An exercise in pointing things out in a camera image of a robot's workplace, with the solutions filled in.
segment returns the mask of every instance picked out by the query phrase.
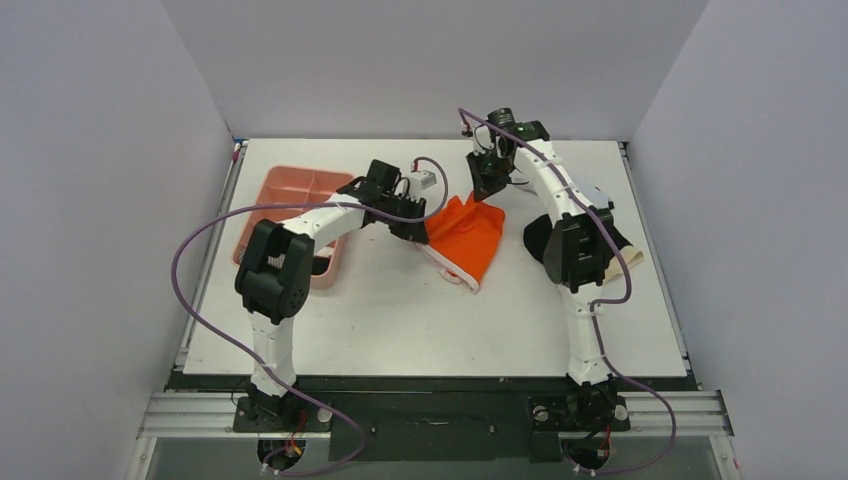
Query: plastic bin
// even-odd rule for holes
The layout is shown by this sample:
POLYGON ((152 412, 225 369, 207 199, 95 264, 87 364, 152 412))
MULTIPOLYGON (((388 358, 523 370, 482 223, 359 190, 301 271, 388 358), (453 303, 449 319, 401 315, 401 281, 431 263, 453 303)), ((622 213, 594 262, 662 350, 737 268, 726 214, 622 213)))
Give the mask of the plastic bin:
MULTIPOLYGON (((278 166, 268 171, 255 204, 321 203, 351 181, 353 181, 353 175, 349 173, 278 166)), ((291 208, 252 212, 233 252, 233 262, 238 264, 241 261, 247 242, 253 233, 253 227, 259 220, 267 218, 273 222, 282 222, 308 210, 308 208, 291 208)), ((342 235, 326 248, 316 252, 311 288, 325 289, 333 285, 346 241, 347 235, 342 235)))

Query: white table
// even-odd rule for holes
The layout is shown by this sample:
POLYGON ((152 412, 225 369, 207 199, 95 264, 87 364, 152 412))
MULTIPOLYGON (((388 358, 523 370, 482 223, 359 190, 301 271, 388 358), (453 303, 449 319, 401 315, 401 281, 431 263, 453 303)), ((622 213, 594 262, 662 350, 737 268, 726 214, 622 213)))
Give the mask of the white table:
MULTIPOLYGON (((601 330, 610 359, 632 376, 684 376, 671 316, 615 142, 555 142, 569 171, 615 202, 615 224, 645 253, 633 271, 633 297, 609 306, 601 330)), ((363 175, 374 158, 409 171, 419 155, 439 161, 451 195, 471 190, 467 140, 250 141, 231 208, 254 203, 268 170, 303 166, 363 175)), ((427 191, 434 206, 441 187, 427 191)), ((544 213, 538 199, 509 188, 488 200, 506 211, 500 249, 479 293, 448 283, 414 245, 375 224, 351 234, 336 284, 312 290, 294 326, 299 374, 391 376, 563 376, 568 361, 560 295, 524 248, 525 225, 544 213)), ((252 344, 249 313, 233 290, 234 246, 247 215, 229 220, 212 265, 201 314, 252 344)), ((604 287, 620 296, 621 279, 604 287)), ((192 336, 187 374, 249 374, 252 360, 205 328, 192 336)))

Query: orange cloth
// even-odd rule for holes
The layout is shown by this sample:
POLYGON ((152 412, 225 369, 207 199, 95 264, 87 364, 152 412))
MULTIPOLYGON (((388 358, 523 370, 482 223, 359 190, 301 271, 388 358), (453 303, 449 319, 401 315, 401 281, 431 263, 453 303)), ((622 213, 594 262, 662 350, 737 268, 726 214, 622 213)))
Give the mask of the orange cloth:
POLYGON ((504 218, 503 210, 474 202, 471 195, 464 205, 453 197, 426 221, 430 243, 422 249, 441 267, 442 276, 454 283, 462 281, 477 292, 498 250, 504 218))

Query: gray wall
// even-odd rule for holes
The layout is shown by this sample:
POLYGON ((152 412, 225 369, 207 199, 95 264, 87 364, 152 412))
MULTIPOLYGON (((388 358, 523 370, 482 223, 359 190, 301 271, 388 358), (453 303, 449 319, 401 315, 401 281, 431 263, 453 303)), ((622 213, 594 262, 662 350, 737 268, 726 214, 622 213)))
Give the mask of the gray wall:
POLYGON ((630 154, 695 373, 725 393, 742 472, 841 479, 848 2, 742 3, 707 6, 630 154))
POLYGON ((0 2, 0 144, 0 477, 119 478, 232 143, 158 1, 29 0, 0 2))
POLYGON ((163 0, 237 135, 630 139, 706 0, 163 0))

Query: orange fabric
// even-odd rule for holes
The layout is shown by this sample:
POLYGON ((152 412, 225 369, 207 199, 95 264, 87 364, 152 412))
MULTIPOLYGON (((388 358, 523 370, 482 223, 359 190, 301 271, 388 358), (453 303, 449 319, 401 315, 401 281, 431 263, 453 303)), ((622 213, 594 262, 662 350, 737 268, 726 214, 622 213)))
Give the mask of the orange fabric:
POLYGON ((503 234, 504 211, 471 195, 463 205, 453 197, 438 215, 426 221, 430 248, 481 283, 503 234))

